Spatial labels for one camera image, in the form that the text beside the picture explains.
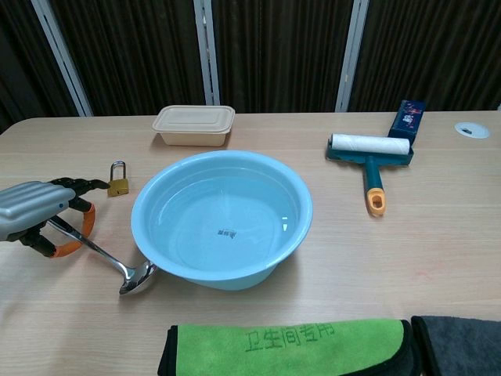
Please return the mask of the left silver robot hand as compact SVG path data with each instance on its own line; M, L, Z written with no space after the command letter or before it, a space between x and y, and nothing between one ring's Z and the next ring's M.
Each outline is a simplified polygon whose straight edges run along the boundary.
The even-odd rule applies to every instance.
M90 190L106 190L110 185L99 179L63 177L48 182L31 181L1 191L1 240L19 241L47 258L61 258L81 247L72 240L54 245L41 235L47 221L68 208L83 214L81 233L88 237L96 219L94 204L81 196Z

